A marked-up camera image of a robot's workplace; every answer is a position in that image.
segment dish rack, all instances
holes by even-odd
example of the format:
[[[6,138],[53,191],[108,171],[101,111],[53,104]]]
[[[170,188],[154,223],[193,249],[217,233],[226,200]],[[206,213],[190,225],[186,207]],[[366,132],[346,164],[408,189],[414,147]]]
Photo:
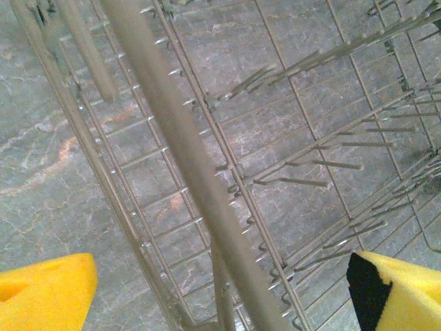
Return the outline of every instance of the dish rack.
[[[272,2],[138,3],[229,195],[230,243],[254,253],[240,279],[118,42],[122,2],[107,19],[97,0],[10,0],[171,330],[356,330],[354,250],[441,252],[439,1]],[[267,288],[277,301],[247,300]]]

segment metal rack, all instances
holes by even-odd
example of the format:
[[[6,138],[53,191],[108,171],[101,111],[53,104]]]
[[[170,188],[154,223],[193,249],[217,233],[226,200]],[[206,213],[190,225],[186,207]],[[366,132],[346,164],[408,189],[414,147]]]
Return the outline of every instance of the metal rack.
[[[217,330],[215,322],[221,321],[222,330],[251,330],[249,307],[247,313],[236,289],[226,285],[231,275],[225,274],[224,251],[221,247],[220,252],[212,251],[201,213],[98,1],[91,0],[86,7],[92,26],[81,30],[76,23],[82,20],[78,8],[71,1],[53,1],[71,34],[48,27],[57,17],[51,17],[52,1],[33,2],[11,0],[11,5],[170,329]],[[338,6],[323,0],[320,8],[328,12],[340,40],[293,61],[284,55],[269,9],[261,1],[194,2],[142,3],[140,12],[156,37],[152,44],[172,65],[169,76],[186,98],[183,105],[209,148],[217,178],[227,184],[229,204],[242,234],[252,240],[255,261],[279,298],[282,316],[297,330],[332,330],[336,316],[351,312],[349,293],[333,304],[327,301],[346,290],[348,254],[356,249],[382,252],[382,245],[411,223],[418,228],[402,247],[384,253],[397,256],[419,236],[431,251],[440,252],[427,229],[440,221],[441,214],[426,215],[439,199],[439,190],[427,191],[440,176],[439,81],[428,73],[419,54],[421,43],[438,37],[429,33],[415,40],[421,29],[433,30],[441,20],[439,3],[428,7],[414,1],[372,1],[365,19],[371,17],[379,26],[349,38]],[[272,54],[272,62],[243,68],[239,79],[230,77],[235,83],[224,82],[222,90],[215,90],[201,74],[180,30],[187,21],[180,19],[234,6],[252,8],[252,19],[266,34],[259,45],[270,45],[263,52]],[[405,15],[408,9],[416,12],[414,17]],[[409,70],[409,63],[417,70]],[[379,68],[380,74],[392,66],[393,76],[382,86],[376,86],[375,77],[373,83],[365,79],[372,68]],[[312,83],[299,79],[313,71],[318,79]],[[339,83],[357,85],[355,92],[346,90],[347,99],[339,96],[346,104],[327,95]],[[321,97],[332,100],[328,106],[316,104],[314,99]],[[109,105],[116,105],[110,117]],[[315,107],[320,108],[317,114]],[[278,118],[275,122],[272,115]],[[247,136],[265,128],[269,132],[261,134],[261,141]],[[420,154],[409,155],[400,137],[416,139]],[[133,145],[139,148],[128,148]],[[372,150],[380,154],[373,161]],[[384,164],[381,173],[376,161]],[[346,178],[353,185],[374,182],[375,190],[358,197]],[[312,212],[312,205],[301,206],[302,197],[313,202],[320,197],[323,206],[328,201],[335,212]],[[306,224],[304,214],[311,214],[311,224]],[[192,270],[198,270],[195,280],[186,277]]]

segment floor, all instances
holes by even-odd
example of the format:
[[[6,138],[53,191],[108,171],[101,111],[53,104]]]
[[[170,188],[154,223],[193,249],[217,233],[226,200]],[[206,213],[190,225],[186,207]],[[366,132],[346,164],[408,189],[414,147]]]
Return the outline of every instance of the floor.
[[[382,27],[378,17],[366,15],[372,6],[370,1],[328,2],[345,40]],[[90,2],[79,3],[86,23],[97,24]],[[428,3],[430,1],[416,1],[403,5],[404,16],[420,13]],[[281,69],[281,63],[290,66],[319,48],[329,50],[342,42],[325,0],[213,0],[195,1],[176,8],[174,26],[196,67],[203,89],[211,95],[228,91],[267,64],[275,63]],[[99,273],[99,286],[84,330],[166,330],[167,325],[132,249],[7,1],[0,2],[0,18],[0,108],[3,114],[0,118],[0,271],[66,254],[91,252]],[[396,19],[396,9],[384,11],[387,24]],[[157,19],[150,21],[157,35],[162,36]],[[427,26],[410,35],[417,40],[433,31],[433,26]],[[103,57],[110,58],[113,53],[103,30],[94,30],[93,36]],[[421,84],[424,79],[407,36],[402,35],[394,42],[408,82],[411,86]],[[439,42],[440,37],[435,36],[416,44],[427,79],[439,75]],[[86,95],[90,100],[99,100],[72,40],[66,40],[65,45]],[[170,60],[171,68],[177,68],[172,48],[160,47]],[[124,166],[127,180],[143,206],[167,264],[172,267],[185,302],[195,320],[204,321],[215,313],[213,287],[206,285],[212,279],[203,240],[206,231],[202,229],[202,234],[198,233],[194,226],[172,231],[184,221],[197,217],[197,212],[196,216],[189,214],[183,194],[177,190],[160,153],[152,153],[136,165],[130,163],[154,152],[157,145],[145,123],[135,124],[142,119],[142,114],[127,92],[128,85],[118,63],[113,59],[107,65],[119,90],[126,92],[112,104],[97,101],[94,110],[109,134],[116,158]],[[429,151],[431,143],[435,147],[441,145],[439,117],[425,117],[422,121],[396,119],[385,121],[384,126],[415,126],[418,131],[386,133],[384,137],[378,133],[341,136],[331,142],[385,138],[396,144],[393,149],[337,146],[323,150],[327,160],[360,164],[363,170],[330,168],[328,171],[323,165],[314,164],[274,166],[293,155],[296,162],[320,159],[322,156],[317,150],[305,152],[308,146],[396,98],[402,93],[398,83],[401,74],[396,59],[387,56],[381,43],[351,58],[336,59],[296,75],[291,82],[298,97],[286,80],[216,105],[213,117],[221,124],[232,152],[248,177],[262,181],[286,177],[326,183],[324,186],[283,182],[253,185],[252,196],[288,266],[299,268],[329,255],[320,250],[320,245],[332,241],[331,233],[340,226],[343,228],[337,239],[352,233],[344,228],[347,217],[357,217],[388,188],[398,185],[398,174],[405,178],[407,170]],[[174,79],[186,99],[194,98],[185,77]],[[195,126],[202,132],[214,163],[222,166],[224,156],[201,108],[188,106],[188,110],[194,115]],[[420,110],[433,112],[435,108],[423,105]],[[86,111],[82,112],[90,121]],[[131,124],[130,130],[112,133]],[[357,130],[375,127],[367,122]],[[227,171],[220,171],[218,177],[228,186],[234,184]],[[440,256],[427,246],[429,243],[435,248],[441,247],[440,186],[438,181],[424,190],[415,204],[416,212],[409,207],[385,215],[382,219],[388,222],[387,226],[360,235],[358,240],[346,243],[344,249],[361,247],[441,270]],[[246,227],[249,218],[246,203],[241,197],[234,199],[233,193],[232,199],[240,222]],[[421,226],[427,231],[426,238]],[[320,237],[327,229],[331,233]],[[256,256],[265,253],[256,227],[252,227],[247,236],[254,243]],[[337,249],[341,247],[332,248],[330,252]],[[317,254],[308,255],[311,251]],[[348,260],[346,254],[320,264],[319,268],[314,265],[295,273],[291,284],[300,295],[312,330],[358,329],[344,278]],[[269,277],[271,259],[262,255],[259,264]],[[283,292],[282,288],[274,289],[279,298]],[[280,301],[280,308],[287,318],[299,323],[292,307]],[[238,312],[247,318],[243,308]],[[238,330],[243,330],[239,320]]]

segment yellow sponge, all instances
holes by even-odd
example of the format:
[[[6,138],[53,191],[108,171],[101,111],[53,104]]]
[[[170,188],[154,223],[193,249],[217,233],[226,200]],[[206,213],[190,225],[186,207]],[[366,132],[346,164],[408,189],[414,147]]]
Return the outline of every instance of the yellow sponge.
[[[357,252],[347,279],[362,331],[441,330],[441,272]]]
[[[91,254],[73,254],[0,273],[0,328],[79,331],[98,278]]]

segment metal tine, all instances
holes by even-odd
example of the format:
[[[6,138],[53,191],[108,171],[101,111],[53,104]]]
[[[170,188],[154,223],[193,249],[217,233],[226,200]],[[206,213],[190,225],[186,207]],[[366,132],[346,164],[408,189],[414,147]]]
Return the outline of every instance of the metal tine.
[[[245,233],[249,232],[251,230],[251,228],[253,227],[253,225],[255,225],[255,224],[256,224],[256,222],[254,221],[253,216],[248,217],[248,219],[247,219],[247,226],[245,226],[242,229],[242,234],[245,234]]]
[[[159,45],[160,43],[165,43],[165,47],[168,48],[170,41],[168,37],[161,37],[154,42],[155,45]]]
[[[431,179],[425,179],[424,181],[415,184],[412,188],[405,190],[404,192],[402,192],[400,194],[392,196],[389,200],[386,200],[385,202],[373,207],[371,209],[371,211],[375,212],[376,210],[379,210],[379,209],[385,207],[388,203],[392,202],[393,200],[398,200],[398,199],[404,198],[408,194],[415,193],[416,195],[418,195],[418,193],[424,188],[424,185],[426,185],[428,182],[430,182],[430,180]]]
[[[105,67],[103,57],[95,46],[90,31],[86,28],[80,10],[73,0],[55,0],[55,3],[69,27],[78,51],[89,68],[101,97],[106,102],[113,102],[118,96],[118,90]]]
[[[198,103],[198,101],[195,98],[193,98],[193,99],[190,99],[190,100],[187,100],[186,102],[184,102],[182,104],[182,106],[186,106],[186,105],[193,105],[193,106],[195,106],[197,103]]]
[[[334,59],[343,56],[350,55],[362,48],[368,47],[375,43],[380,43],[382,41],[392,39],[403,32],[406,32],[408,30],[411,30],[419,26],[423,26],[429,22],[435,21],[436,19],[441,19],[441,13],[437,12],[435,17],[430,17],[429,13],[423,12],[421,15],[417,17],[413,16],[408,19],[401,18],[397,22],[391,24],[386,30],[381,29],[373,34],[370,34],[369,36],[362,34],[358,38],[355,38],[340,46],[337,46],[336,48],[328,52],[317,50],[314,53],[305,57],[304,59],[301,59],[294,65],[288,67],[286,70],[283,70],[282,72],[279,72],[269,77],[267,80],[270,80],[272,77],[275,78],[272,79],[268,83],[268,85],[272,86],[275,83],[279,82],[280,80],[284,78],[290,78],[295,74],[298,74],[299,72],[308,71],[316,66],[328,63]],[[264,82],[261,82],[257,84],[257,86],[251,88],[250,92],[262,86],[263,83]]]
[[[365,223],[366,221],[368,221],[369,219],[365,219],[365,220],[363,220],[363,221],[361,221],[361,222],[359,222],[359,223],[357,223],[357,224],[353,224],[353,225],[350,225],[349,226],[349,228],[352,228],[352,227],[357,227],[357,226],[359,226],[359,225],[362,225],[363,223]],[[275,276],[276,277],[274,277],[275,279],[272,281],[272,283],[271,283],[271,286],[272,287],[274,287],[278,282],[277,282],[277,277],[278,277],[278,275],[277,274],[275,274]]]
[[[235,88],[231,89],[229,92],[222,94],[218,97],[218,101],[221,100],[231,100],[233,97],[235,97],[237,94],[240,94],[254,82],[264,77],[267,73],[273,71],[276,69],[276,64],[272,63],[267,66],[262,67],[258,71],[256,71],[254,74],[252,74],[250,77],[248,77],[246,80],[244,80],[242,83],[238,84]]]
[[[292,304],[291,300],[289,300],[289,298],[287,298],[287,297],[288,297],[288,293],[286,293],[286,292],[283,293],[282,296],[280,297],[280,300],[281,300],[284,304],[288,305],[288,308],[285,309],[285,310],[283,311],[283,313],[282,313],[282,316],[283,316],[283,317],[286,317],[290,312],[293,312],[293,311],[294,311],[294,305]],[[292,324],[292,326],[293,326],[296,330],[303,331],[303,328],[294,322],[295,319],[296,319],[296,317],[294,317],[294,318],[291,320],[291,324]]]
[[[440,116],[438,112],[425,112],[420,114],[397,114],[389,115],[388,117],[382,117],[379,119],[363,119],[362,122],[377,122],[377,121],[388,121],[389,119],[405,119],[409,117],[431,117]]]
[[[363,170],[363,165],[361,164],[350,164],[350,163],[341,163],[341,162],[332,162],[332,161],[321,161],[321,160],[313,160],[313,161],[305,161],[305,162],[287,162],[285,163],[287,166],[298,167],[303,166],[305,164],[318,164],[322,166],[329,167],[337,167],[344,169],[353,169],[353,170]]]
[[[254,183],[257,185],[263,185],[268,186],[273,183],[292,183],[292,184],[302,184],[302,185],[312,185],[312,186],[318,186],[321,188],[326,188],[328,186],[328,183],[325,181],[310,181],[306,179],[292,179],[292,178],[286,178],[286,177],[279,177],[276,179],[270,179],[268,181],[257,181],[255,180]]]
[[[141,9],[141,11],[139,12],[140,14],[143,14],[144,12],[152,12],[153,14],[155,14],[155,9],[154,6],[148,6],[146,8]]]
[[[372,132],[418,132],[418,128],[416,126],[413,126],[411,128],[372,128],[372,129],[365,129],[360,131],[344,131],[344,132],[339,132],[338,134],[340,136],[355,136],[357,134],[372,133]]]
[[[322,257],[320,259],[316,259],[316,260],[314,260],[314,261],[312,261],[312,262],[310,262],[308,264],[305,264],[305,265],[303,265],[301,267],[294,267],[293,268],[293,272],[296,273],[296,272],[301,272],[301,271],[308,270],[308,269],[310,269],[310,268],[314,267],[315,265],[318,265],[318,264],[320,264],[322,262],[326,262],[326,261],[333,260],[333,259],[338,259],[340,257],[345,257],[346,255],[352,254],[352,252],[353,252],[352,250],[344,250],[342,252],[329,255],[327,257]]]
[[[177,69],[174,69],[168,73],[169,76],[172,76],[173,74],[179,74],[179,76],[183,77],[184,70],[182,68],[177,68]]]
[[[278,74],[275,74],[274,76],[276,77],[276,79],[274,79],[273,81],[270,81],[268,83],[268,85],[270,85],[270,86],[274,85],[275,83],[277,83],[278,81],[280,81],[284,78],[287,78],[289,76],[297,74],[298,72],[302,71],[301,70],[302,66],[304,66],[305,64],[310,65],[311,63],[315,63],[316,59],[322,54],[323,54],[322,49],[316,50],[315,52],[308,55],[304,59],[301,59],[300,61],[296,62],[292,66],[288,67],[286,70],[283,70],[282,72],[280,72]]]
[[[434,158],[430,159],[426,165],[422,166],[416,174],[408,178],[407,180],[403,181],[397,188],[392,190],[392,194],[396,194],[399,192],[402,192],[403,190],[406,190],[409,185],[413,185],[415,183],[418,183],[418,180],[424,179],[426,177],[426,173],[424,171],[427,171],[428,169],[432,168],[433,166],[438,166],[438,162],[440,162],[441,159],[438,156],[435,156]]]
[[[431,104],[431,103],[437,103],[437,102],[441,102],[441,100],[430,100],[430,101],[418,101],[420,99],[423,98],[428,98],[428,97],[432,97],[433,93],[430,94],[424,94],[424,95],[418,95],[418,96],[410,96],[407,97],[406,99],[402,99],[399,100],[399,102],[390,105],[389,107],[385,107],[383,109],[383,111],[388,111],[388,110],[397,110],[397,109],[403,109],[403,108],[410,108],[416,105],[420,105],[420,104]]]
[[[48,81],[54,88],[63,111],[72,125],[75,135],[82,143],[84,153],[96,174],[100,186],[103,188],[105,196],[115,210],[115,215],[117,216],[127,240],[133,248],[134,254],[143,269],[145,278],[149,281],[152,291],[159,298],[158,303],[165,318],[170,322],[170,329],[176,331],[182,330],[178,326],[179,322],[174,318],[178,315],[177,299],[161,280],[151,256],[149,254],[143,254],[139,248],[141,234],[131,220],[127,208],[119,194],[119,188],[112,180],[111,174],[108,172],[107,165],[98,154],[90,129],[79,112],[74,96],[63,83],[63,77],[61,76],[58,66],[55,65],[53,59],[50,58],[47,49],[45,49],[45,46],[43,45],[42,35],[39,31],[37,22],[32,16],[30,16],[28,8],[26,8],[22,1],[12,0],[10,5],[17,19],[25,29],[30,44],[37,53],[43,69],[48,76]]]
[[[112,131],[110,131],[109,133],[106,133],[105,136],[106,136],[107,138],[113,137],[113,136],[116,135],[116,134],[119,134],[119,133],[125,132],[125,131],[127,131],[127,130],[129,130],[129,129],[131,129],[131,128],[134,128],[135,126],[138,126],[138,125],[142,124],[142,123],[145,123],[145,122],[147,122],[147,121],[151,121],[153,118],[154,118],[153,116],[150,116],[150,117],[144,117],[144,118],[142,118],[142,119],[139,119],[138,121],[135,121],[135,122],[133,122],[133,123],[127,124],[126,126],[122,126],[122,127],[117,128],[117,129],[115,129],[115,130],[112,130]]]
[[[357,237],[357,236],[359,236],[361,234],[366,234],[366,233],[372,232],[372,231],[374,231],[376,229],[383,228],[386,225],[387,225],[386,221],[381,221],[381,222],[379,222],[377,224],[368,226],[367,228],[365,228],[365,229],[363,229],[361,231],[357,231],[357,232],[354,232],[352,234],[349,234],[349,235],[347,235],[347,236],[345,236],[345,237],[343,237],[343,238],[341,238],[341,239],[339,239],[337,241],[334,241],[332,243],[328,243],[327,245],[323,246],[322,249],[323,250],[328,250],[328,249],[333,248],[333,247],[338,247],[338,246],[348,242],[349,240],[351,240],[351,239],[353,239],[353,238],[355,238],[355,237]]]
[[[423,159],[426,159],[427,157],[429,157],[429,155],[430,155],[430,154],[426,154],[426,156],[425,156]],[[367,213],[368,213],[368,212],[365,210],[362,214],[358,215],[353,221],[356,221],[356,220],[360,219],[361,217],[365,216]],[[362,223],[364,223],[364,222],[366,222],[366,221],[368,221],[368,220],[362,221],[362,222],[360,222],[358,225],[361,225]],[[333,234],[333,235],[331,236],[331,238],[332,238],[332,239],[336,238],[336,237],[337,237],[336,234],[341,234],[342,231],[343,231],[344,229],[345,229],[345,227],[343,226],[343,228],[340,228],[335,234]],[[322,236],[322,234],[321,234],[319,237],[317,237],[316,239],[310,241],[309,244],[313,243],[314,241],[317,241],[317,240]],[[318,246],[317,248],[314,248],[314,249],[312,250],[312,252],[308,253],[305,257],[303,257],[303,258],[301,259],[301,261],[305,261],[305,258],[306,258],[306,259],[309,259],[309,258],[311,257],[311,254],[313,254],[312,256],[314,256],[314,255],[315,255],[315,254],[321,249],[321,248],[319,248],[319,247],[320,247],[320,246]],[[292,259],[295,258],[295,256],[298,255],[298,252],[295,252],[295,253],[289,255],[289,256],[287,257],[287,261],[292,261]],[[277,281],[273,281],[273,282],[271,283],[270,288],[274,288],[277,284],[278,284]]]
[[[432,173],[437,172],[439,169],[441,169],[441,165],[436,165],[436,166],[434,166],[434,167],[430,167],[425,173],[421,174],[420,176],[418,176],[418,177],[416,177],[416,178],[420,179],[420,178],[427,177],[427,176],[431,175]]]
[[[335,145],[314,146],[311,149],[314,149],[314,150],[331,150],[333,148],[338,148],[338,147],[386,147],[386,148],[394,148],[395,146],[396,146],[395,143],[376,143],[376,142],[364,142],[364,141],[351,141],[351,142],[337,143]]]
[[[381,0],[381,1],[378,1],[378,6],[381,6],[381,5],[383,5],[384,3],[386,3],[387,2],[387,0]],[[406,2],[406,4],[409,4],[409,3],[411,3],[411,2],[413,2],[413,0],[408,0],[407,2]],[[396,0],[392,0],[392,1],[389,1],[389,2],[387,2],[383,7],[380,7],[380,10],[384,10],[384,9],[386,9],[386,8],[388,8],[388,7],[390,7],[390,6],[392,6],[393,4],[395,4],[396,3]],[[367,14],[369,15],[369,16],[376,16],[377,14],[378,14],[378,9],[377,9],[377,6],[376,5],[374,5],[374,6],[372,6],[372,7],[370,7],[370,9],[367,11]]]
[[[431,38],[431,37],[436,36],[437,34],[441,34],[441,29],[438,29],[438,30],[436,30],[435,32],[432,32],[432,33],[428,34],[427,36],[425,36],[425,37],[423,37],[423,38],[421,38],[421,39],[418,39],[418,42],[420,43],[420,42],[422,42],[422,41],[424,41],[424,40],[427,40],[427,39],[429,39],[429,38]]]
[[[420,88],[420,91],[426,91],[434,89],[435,87],[438,87],[438,85],[441,84],[441,78],[435,78],[432,82],[426,83],[423,88]]]
[[[395,207],[391,207],[391,208],[389,208],[389,209],[387,209],[387,210],[384,210],[384,211],[382,211],[382,212],[378,212],[377,214],[373,214],[373,215],[371,215],[371,216],[369,217],[369,219],[375,219],[375,218],[377,218],[377,217],[380,217],[380,216],[383,216],[383,215],[389,214],[390,212],[395,212],[396,210],[401,210],[401,209],[406,208],[406,207],[409,207],[410,205],[413,205],[413,204],[415,204],[415,203],[416,203],[416,200],[413,199],[413,200],[408,201],[408,202],[406,202],[406,203],[402,203],[401,205],[396,205]],[[351,225],[351,227],[354,228],[354,227],[356,227],[356,226],[358,226],[358,225],[359,225],[359,224],[353,224],[353,225]]]

